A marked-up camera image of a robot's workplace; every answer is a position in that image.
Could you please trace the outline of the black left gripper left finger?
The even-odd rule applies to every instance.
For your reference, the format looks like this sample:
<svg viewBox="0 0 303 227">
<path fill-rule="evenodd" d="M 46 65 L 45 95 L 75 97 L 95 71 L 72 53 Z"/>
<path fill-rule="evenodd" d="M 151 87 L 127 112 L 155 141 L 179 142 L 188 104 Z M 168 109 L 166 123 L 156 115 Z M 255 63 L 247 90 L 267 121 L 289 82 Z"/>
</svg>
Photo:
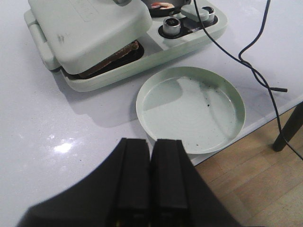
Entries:
<svg viewBox="0 0 303 227">
<path fill-rule="evenodd" d="M 19 227 L 147 227 L 150 154 L 146 140 L 122 138 L 93 172 L 30 207 Z"/>
</svg>

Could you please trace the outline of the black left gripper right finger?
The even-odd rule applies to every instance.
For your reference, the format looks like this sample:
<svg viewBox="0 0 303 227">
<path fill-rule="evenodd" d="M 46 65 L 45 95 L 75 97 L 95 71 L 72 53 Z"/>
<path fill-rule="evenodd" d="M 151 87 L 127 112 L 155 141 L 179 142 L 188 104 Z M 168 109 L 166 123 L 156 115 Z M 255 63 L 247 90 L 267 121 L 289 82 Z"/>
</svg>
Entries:
<svg viewBox="0 0 303 227">
<path fill-rule="evenodd" d="M 180 140 L 157 140 L 151 157 L 151 226 L 239 227 L 187 156 Z"/>
</svg>

